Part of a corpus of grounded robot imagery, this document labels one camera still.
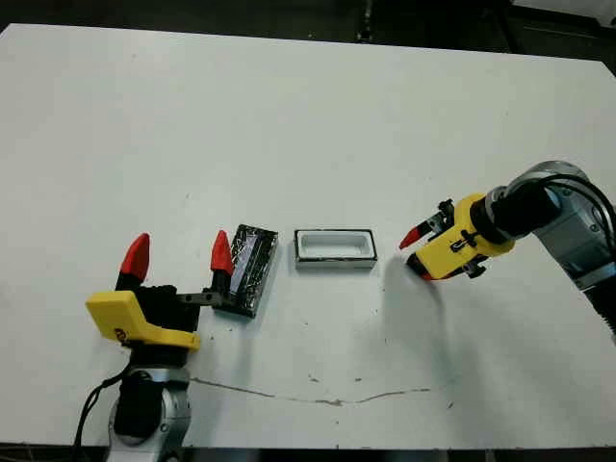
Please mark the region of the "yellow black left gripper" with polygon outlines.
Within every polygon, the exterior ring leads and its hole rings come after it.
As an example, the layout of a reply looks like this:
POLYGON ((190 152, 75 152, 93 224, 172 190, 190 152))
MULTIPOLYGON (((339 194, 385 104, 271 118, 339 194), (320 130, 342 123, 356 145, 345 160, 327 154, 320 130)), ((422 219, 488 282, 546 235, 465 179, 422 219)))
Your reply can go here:
POLYGON ((162 287, 138 288, 149 267, 150 236, 141 233, 131 243, 120 265, 116 291, 96 293, 86 307, 102 337, 125 347, 136 345, 200 348, 196 333, 202 306, 228 303, 234 264, 225 231, 219 230, 211 252, 212 282, 209 290, 196 294, 173 294, 162 287))

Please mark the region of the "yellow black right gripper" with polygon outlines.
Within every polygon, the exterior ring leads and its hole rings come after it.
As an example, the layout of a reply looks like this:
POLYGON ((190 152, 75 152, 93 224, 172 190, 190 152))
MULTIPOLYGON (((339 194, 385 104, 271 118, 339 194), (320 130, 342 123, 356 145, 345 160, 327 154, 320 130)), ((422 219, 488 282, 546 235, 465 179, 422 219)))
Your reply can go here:
POLYGON ((411 228, 398 248, 421 238, 427 242, 409 255, 406 266, 424 281, 443 281, 463 273, 477 278, 485 272, 486 260, 514 247, 490 220, 486 197, 479 193, 457 203, 440 202, 438 212, 411 228))

